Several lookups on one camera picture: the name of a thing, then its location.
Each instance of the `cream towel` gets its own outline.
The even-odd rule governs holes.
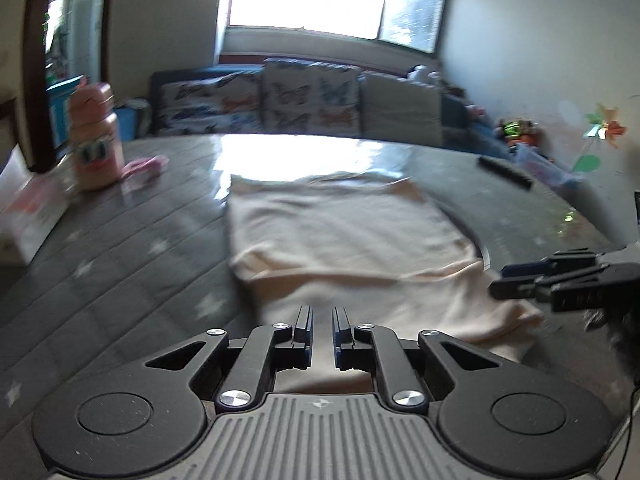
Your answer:
[[[492,275],[474,245],[409,180],[361,176],[265,183],[232,178],[231,265],[264,323],[314,308],[311,370],[278,374],[280,391],[370,389],[368,375],[335,370],[331,312],[416,339],[434,328],[518,360],[542,313],[489,297]]]

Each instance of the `round pad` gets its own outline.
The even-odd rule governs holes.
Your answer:
[[[503,428],[524,435],[551,433],[566,420],[562,404],[538,394],[507,395],[491,411]]]
[[[80,407],[78,422],[92,433],[120,435],[144,426],[151,411],[151,405],[140,396],[104,394],[89,399]]]
[[[610,415],[590,392],[516,365],[464,372],[442,401],[438,427],[480,470],[508,478],[563,478],[595,466]]]
[[[207,423],[188,379],[134,362],[63,385],[33,415],[40,454],[84,478],[140,476],[176,460]]]

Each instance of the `toy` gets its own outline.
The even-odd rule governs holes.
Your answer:
[[[79,188],[101,189],[119,181],[124,158],[111,86],[82,86],[69,98],[69,108],[69,142]]]
[[[588,155],[588,151],[596,139],[606,140],[612,148],[618,148],[616,137],[621,137],[626,132],[626,127],[616,121],[617,108],[605,108],[603,104],[596,105],[596,113],[587,114],[585,117],[591,124],[591,130],[583,137],[587,139],[578,157],[572,165],[572,171],[576,173],[588,173],[600,167],[600,159],[595,155]]]
[[[129,178],[137,173],[145,173],[149,178],[160,176],[162,170],[169,163],[164,155],[156,155],[151,158],[137,158],[127,164],[122,170],[122,178]]]
[[[510,123],[505,123],[500,119],[498,126],[494,129],[494,136],[503,139],[510,148],[523,142],[527,146],[537,147],[538,136],[542,131],[533,121],[518,119]]]
[[[486,115],[486,110],[476,105],[467,105],[465,106],[466,112],[469,114],[469,117],[472,121],[479,121],[482,117]]]

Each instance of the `cartoon eyes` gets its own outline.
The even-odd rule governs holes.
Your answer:
[[[111,136],[103,135],[93,142],[81,142],[76,147],[80,162],[90,164],[94,160],[105,160],[111,151]]]

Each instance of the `blue sofa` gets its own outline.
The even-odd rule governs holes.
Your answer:
[[[260,70],[259,64],[221,64],[211,68],[194,70],[167,70],[155,72],[149,78],[148,97],[152,109],[151,134],[155,134],[161,126],[159,112],[161,110],[161,87],[167,83],[211,79],[234,72]],[[507,146],[494,138],[491,128],[478,122],[472,122],[465,104],[456,97],[442,95],[441,120],[444,133],[443,148],[457,152],[478,153],[498,158],[509,159]]]

